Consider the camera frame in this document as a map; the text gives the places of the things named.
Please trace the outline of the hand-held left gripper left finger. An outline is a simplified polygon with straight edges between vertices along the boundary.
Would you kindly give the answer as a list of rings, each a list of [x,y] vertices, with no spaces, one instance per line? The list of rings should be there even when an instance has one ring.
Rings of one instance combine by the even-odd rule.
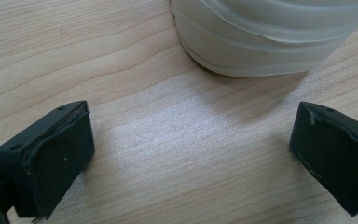
[[[94,154],[88,103],[61,105],[0,146],[0,205],[48,218]]]

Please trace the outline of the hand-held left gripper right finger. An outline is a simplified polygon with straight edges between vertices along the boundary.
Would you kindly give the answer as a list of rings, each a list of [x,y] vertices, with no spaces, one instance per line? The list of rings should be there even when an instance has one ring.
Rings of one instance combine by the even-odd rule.
[[[358,121],[333,108],[301,102],[290,150],[351,215],[358,215]]]

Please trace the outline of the white translucent plastic container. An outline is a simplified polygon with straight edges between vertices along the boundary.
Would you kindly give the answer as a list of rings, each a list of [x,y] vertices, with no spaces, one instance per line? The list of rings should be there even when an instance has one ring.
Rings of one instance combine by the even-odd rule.
[[[309,71],[358,27],[358,0],[170,1],[186,52],[232,77]]]

